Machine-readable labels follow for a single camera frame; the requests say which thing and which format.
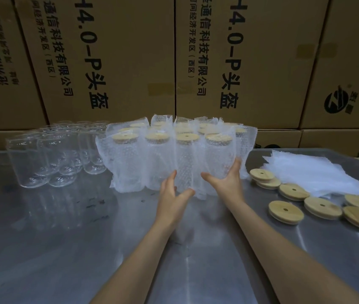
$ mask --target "tabletop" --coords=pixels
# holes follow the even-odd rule
[[[359,180],[359,160],[326,149],[284,149],[324,156]],[[247,169],[269,149],[253,150]],[[158,192],[117,193],[109,171],[63,188],[17,185],[0,152],[0,303],[88,303],[153,223]],[[297,226],[278,222],[268,204],[277,191],[243,181],[247,203],[287,239],[359,292],[359,228],[323,220],[300,207]],[[335,203],[343,203],[335,196]],[[231,213],[217,197],[192,198],[162,255],[147,303],[278,303]]]

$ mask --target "right hand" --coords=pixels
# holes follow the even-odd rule
[[[224,179],[218,179],[206,172],[201,173],[202,178],[212,185],[227,207],[232,203],[244,202],[243,187],[239,172],[241,164],[242,160],[236,157]]]

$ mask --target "person's arm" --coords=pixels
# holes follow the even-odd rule
[[[162,182],[154,224],[132,254],[91,300],[91,304],[143,304],[168,238],[195,194],[185,190],[175,197],[173,173]]]
[[[262,220],[244,201],[236,158],[224,179],[202,178],[237,220],[281,304],[359,304],[359,294]]]

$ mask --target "reflective table surface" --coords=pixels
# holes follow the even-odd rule
[[[325,149],[285,149],[325,156],[359,180],[359,160]],[[271,150],[255,149],[247,169]],[[154,220],[158,192],[120,194],[108,171],[81,171],[64,188],[17,185],[0,152],[0,303],[88,303],[136,247]],[[244,182],[247,203],[273,228],[359,292],[359,228],[305,213],[297,226],[268,214],[276,191]],[[332,200],[343,204],[343,197]],[[171,236],[147,303],[278,303],[265,272],[217,197],[193,198]]]

